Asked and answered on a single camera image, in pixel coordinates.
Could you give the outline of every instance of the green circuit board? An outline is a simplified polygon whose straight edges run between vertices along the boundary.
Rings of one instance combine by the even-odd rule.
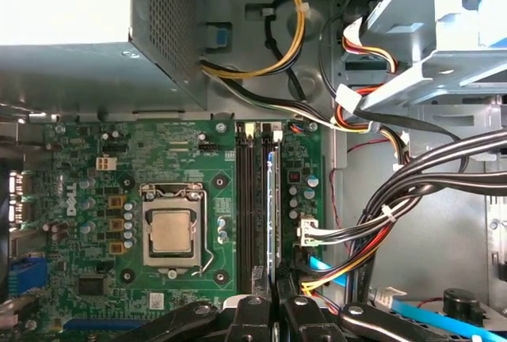
[[[298,217],[312,215],[319,221],[324,214],[322,136],[320,129],[308,131],[304,123],[300,124],[303,132],[291,131],[289,121],[282,124],[283,255],[290,260],[297,242],[297,218],[289,212],[295,211]],[[196,300],[220,307],[224,299],[238,293],[234,130],[233,120],[44,126],[44,141],[54,150],[51,167],[32,173],[36,196],[27,198],[37,208],[37,216],[23,227],[63,223],[64,237],[50,239],[44,251],[48,285],[40,292],[35,333],[64,341],[73,335],[59,334],[70,319],[149,321]],[[101,157],[115,158],[116,167],[98,169]],[[225,182],[217,185],[217,177]],[[321,182],[312,182],[310,187],[309,179],[316,177]],[[202,274],[193,268],[173,277],[173,272],[161,273],[143,263],[139,186],[146,183],[202,184],[208,196],[206,235],[213,257]],[[297,202],[295,207],[291,200]],[[134,206],[129,220],[121,206],[126,203]],[[133,237],[126,239],[125,231]],[[132,245],[125,247],[126,241]],[[204,262],[209,258],[203,254]]]

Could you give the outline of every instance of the power connector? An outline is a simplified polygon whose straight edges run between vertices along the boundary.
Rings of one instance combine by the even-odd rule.
[[[302,247],[314,247],[320,243],[319,241],[315,240],[314,238],[308,236],[312,227],[315,229],[318,229],[318,220],[317,219],[302,218],[299,221],[297,235],[299,237],[299,243],[301,244]]]

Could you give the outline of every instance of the white connector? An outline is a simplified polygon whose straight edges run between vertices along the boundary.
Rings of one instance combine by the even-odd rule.
[[[318,228],[317,219],[301,218],[301,221],[299,221],[297,235],[299,237],[299,243],[302,247],[314,247],[320,244],[320,241],[317,241],[314,238],[308,236],[312,228]]]
[[[116,170],[117,158],[97,158],[95,169],[97,171]]]

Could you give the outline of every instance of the yellow wire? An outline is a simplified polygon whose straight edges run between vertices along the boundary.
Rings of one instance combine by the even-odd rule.
[[[345,37],[342,37],[342,38],[343,38],[342,44],[343,44],[345,50],[347,50],[347,46],[350,45],[352,48],[357,49],[357,51],[361,54],[365,54],[365,55],[371,54],[371,53],[378,54],[381,57],[384,57],[389,62],[389,71],[391,73],[396,72],[396,61],[388,51],[384,51],[383,49],[380,49],[379,47],[364,47],[364,46],[355,45],[354,43],[350,42],[350,40],[348,40],[347,38],[345,38]]]
[[[317,280],[317,281],[310,281],[310,282],[306,282],[306,283],[301,283],[301,287],[302,287],[303,293],[305,291],[307,293],[310,293],[310,292],[316,290],[318,287],[324,285],[325,283],[328,283],[329,281],[332,281],[332,280],[336,279],[338,276],[341,276],[344,273],[347,273],[347,272],[353,270],[355,267],[357,267],[363,261],[367,260],[371,255],[373,255],[373,253],[375,253],[375,251],[378,248],[379,248],[379,246],[376,246],[371,251],[368,251],[365,255],[363,255],[359,259],[355,260],[350,265],[348,265],[347,267],[345,267],[342,270],[338,271],[337,273],[335,273],[334,275],[332,275],[331,277],[329,277],[327,279],[321,279],[321,280]]]
[[[303,0],[294,0],[294,5],[296,7],[296,12],[297,12],[297,23],[296,23],[296,31],[295,31],[294,39],[292,39],[292,44],[291,44],[291,47],[289,48],[288,52],[277,63],[273,64],[272,66],[268,66],[263,69],[260,69],[260,70],[247,71],[247,72],[229,72],[229,71],[224,71],[224,70],[213,69],[209,66],[203,66],[203,69],[206,70],[208,73],[213,74],[217,77],[239,79],[239,78],[257,77],[259,75],[269,73],[270,71],[273,71],[273,70],[283,66],[297,53],[298,47],[303,42],[305,15],[304,15],[304,12],[301,8],[302,4],[303,4]]]

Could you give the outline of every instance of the black cylindrical component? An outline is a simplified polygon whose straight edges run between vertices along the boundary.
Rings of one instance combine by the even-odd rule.
[[[444,292],[444,312],[451,318],[483,326],[485,311],[475,294],[459,288],[449,288]]]
[[[62,231],[65,231],[68,228],[69,224],[67,222],[57,223],[56,225],[51,226],[51,232],[54,234],[61,233]]]

